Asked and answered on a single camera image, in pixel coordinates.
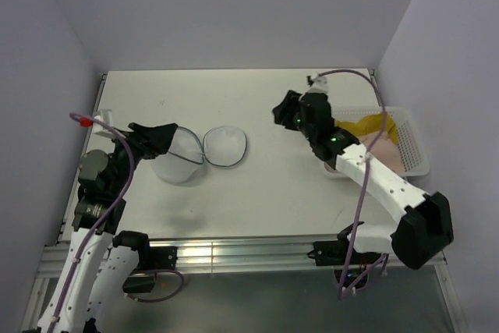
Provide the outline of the white mesh laundry bag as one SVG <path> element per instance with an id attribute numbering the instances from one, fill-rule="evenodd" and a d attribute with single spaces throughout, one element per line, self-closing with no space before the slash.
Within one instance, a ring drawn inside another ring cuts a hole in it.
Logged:
<path id="1" fill-rule="evenodd" d="M 167 153 L 150 165 L 161 181 L 182 185 L 192 181 L 208 165 L 234 168 L 243 162 L 248 149 L 248 136 L 239 127 L 218 126 L 199 137 L 180 126 Z"/>

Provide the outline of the pink bra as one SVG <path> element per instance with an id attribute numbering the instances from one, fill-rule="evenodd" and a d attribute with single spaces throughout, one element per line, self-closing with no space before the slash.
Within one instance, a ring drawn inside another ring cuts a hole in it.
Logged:
<path id="1" fill-rule="evenodd" d="M 359 137 L 359 140 L 368 147 L 379 132 L 369 133 Z M 402 158 L 398 146 L 390 139 L 388 132 L 383 131 L 380 138 L 373 145 L 371 152 L 374 157 L 389 167 L 393 172 L 401 175 L 405 172 Z M 334 173 L 334 169 L 324 163 L 324 168 L 329 173 Z"/>

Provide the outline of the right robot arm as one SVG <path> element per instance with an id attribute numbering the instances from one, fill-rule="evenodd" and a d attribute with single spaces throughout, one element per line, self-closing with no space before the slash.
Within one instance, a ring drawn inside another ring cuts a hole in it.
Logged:
<path id="1" fill-rule="evenodd" d="M 453 242 L 447 197 L 410 184 L 356 136 L 336 126 L 326 94 L 290 90 L 272 113 L 276 124 L 301 132 L 319 160 L 361 186 L 360 195 L 371 195 L 394 221 L 369 225 L 356 218 L 334 241 L 332 253 L 340 264 L 387 254 L 418 270 Z"/>

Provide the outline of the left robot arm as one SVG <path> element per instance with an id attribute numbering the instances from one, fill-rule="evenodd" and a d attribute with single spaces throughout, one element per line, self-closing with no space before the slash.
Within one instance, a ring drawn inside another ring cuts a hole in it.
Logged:
<path id="1" fill-rule="evenodd" d="M 147 234 L 118 230 L 124 196 L 137 165 L 167 154 L 178 129 L 175 123 L 153 127 L 130 123 L 128 130 L 120 131 L 98 119 L 74 118 L 83 126 L 105 128 L 114 149 L 91 150 L 80 159 L 68 254 L 35 332 L 100 332 L 126 280 L 133 271 L 149 266 L 152 251 Z"/>

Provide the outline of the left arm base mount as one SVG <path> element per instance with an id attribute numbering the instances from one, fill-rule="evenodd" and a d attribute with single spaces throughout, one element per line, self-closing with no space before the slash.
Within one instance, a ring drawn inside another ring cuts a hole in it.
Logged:
<path id="1" fill-rule="evenodd" d="M 132 295 L 151 292 L 158 278 L 158 273 L 154 270 L 175 270 L 177 253 L 177 246 L 151 247 L 145 260 L 126 279 L 123 292 Z"/>

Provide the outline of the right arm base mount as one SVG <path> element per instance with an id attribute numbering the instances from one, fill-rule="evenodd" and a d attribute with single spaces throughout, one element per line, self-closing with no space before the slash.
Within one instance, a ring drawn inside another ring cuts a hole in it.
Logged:
<path id="1" fill-rule="evenodd" d="M 313 243 L 313 249 L 307 254 L 307 257 L 313 260 L 317 267 L 339 267 L 334 272 L 334 275 L 337 282 L 340 282 L 348 247 L 348 243 L 342 243 L 337 239 L 333 241 L 317 241 Z M 379 253 L 357 253 L 353 250 L 345 276 L 344 287 L 352 284 L 369 265 L 379 258 L 381 258 Z"/>

